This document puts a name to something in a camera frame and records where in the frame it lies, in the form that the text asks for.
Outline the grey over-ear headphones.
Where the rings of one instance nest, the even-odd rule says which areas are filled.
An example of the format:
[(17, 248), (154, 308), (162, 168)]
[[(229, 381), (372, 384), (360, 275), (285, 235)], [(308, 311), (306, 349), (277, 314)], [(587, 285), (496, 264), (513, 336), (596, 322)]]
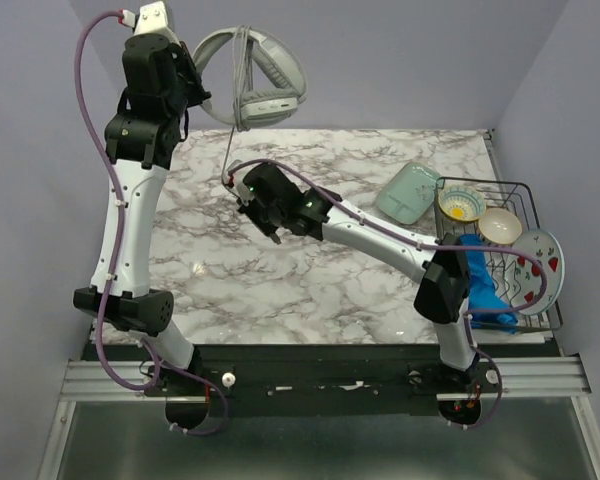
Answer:
[(308, 91), (304, 66), (293, 51), (274, 35), (241, 25), (217, 30), (197, 46), (197, 70), (202, 73), (227, 43), (232, 44), (232, 112), (220, 113), (211, 100), (203, 102), (203, 110), (239, 131), (273, 126), (293, 116)]

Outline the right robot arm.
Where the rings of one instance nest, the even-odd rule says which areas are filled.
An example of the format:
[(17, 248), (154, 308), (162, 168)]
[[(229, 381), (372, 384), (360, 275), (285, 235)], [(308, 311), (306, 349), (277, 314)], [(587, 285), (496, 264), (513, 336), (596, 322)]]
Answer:
[(239, 212), (272, 241), (285, 229), (299, 237), (344, 245), (406, 275), (418, 285), (415, 310), (433, 323), (440, 347), (440, 379), (460, 392), (476, 380), (478, 354), (468, 309), (470, 272), (464, 246), (452, 235), (418, 235), (370, 215), (304, 179), (305, 191), (273, 160), (234, 162), (225, 181), (238, 195)]

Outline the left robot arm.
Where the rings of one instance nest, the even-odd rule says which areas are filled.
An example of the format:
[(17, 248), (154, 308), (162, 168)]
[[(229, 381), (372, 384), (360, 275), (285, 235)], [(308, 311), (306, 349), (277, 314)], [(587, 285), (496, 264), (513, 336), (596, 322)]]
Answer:
[(154, 216), (175, 147), (188, 131), (188, 110), (209, 99), (186, 45), (141, 33), (124, 46), (126, 86), (96, 143), (109, 176), (99, 260), (75, 308), (135, 335), (167, 365), (167, 382), (181, 395), (202, 380), (195, 348), (172, 320), (174, 296), (152, 288), (149, 272)]

